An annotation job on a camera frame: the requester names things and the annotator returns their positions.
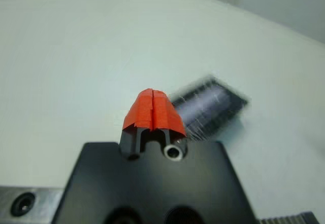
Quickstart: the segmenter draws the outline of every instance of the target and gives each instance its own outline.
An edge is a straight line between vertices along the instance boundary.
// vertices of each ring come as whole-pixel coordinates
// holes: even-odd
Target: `hole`
[[[24,193],[18,196],[11,206],[11,214],[13,216],[22,216],[27,214],[33,207],[35,195],[32,193]]]
[[[138,154],[132,154],[127,158],[127,160],[128,161],[135,161],[136,159],[139,159],[139,158],[140,158],[140,156]]]
[[[141,219],[132,208],[118,208],[108,216],[105,224],[141,224]]]
[[[177,156],[179,156],[179,151],[176,148],[170,148],[169,150],[167,150],[167,155],[170,158],[176,158]]]
[[[179,207],[168,214],[165,224],[204,224],[204,222],[193,209]]]
[[[171,144],[164,148],[164,155],[167,159],[175,162],[182,160],[184,157],[183,151],[179,147]]]

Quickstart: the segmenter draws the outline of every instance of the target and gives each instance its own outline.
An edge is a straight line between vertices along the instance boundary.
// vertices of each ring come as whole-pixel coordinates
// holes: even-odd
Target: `screw hole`
[[[167,145],[164,148],[164,155],[167,159],[170,159],[171,161],[174,162],[178,162],[182,160],[184,157],[183,151],[179,147],[173,144]]]
[[[24,193],[18,196],[11,206],[11,214],[13,216],[22,216],[27,214],[33,207],[35,195],[32,193]]]
[[[169,212],[165,224],[204,224],[204,222],[193,209],[179,207]]]
[[[176,158],[177,156],[179,156],[179,150],[176,148],[170,148],[169,150],[167,150],[167,155],[170,158]]]

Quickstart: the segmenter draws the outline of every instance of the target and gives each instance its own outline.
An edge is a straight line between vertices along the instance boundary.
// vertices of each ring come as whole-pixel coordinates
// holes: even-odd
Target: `white table surface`
[[[207,74],[250,98],[221,135],[257,217],[325,223],[325,45],[216,0],[0,0],[0,184],[64,187],[137,94]]]

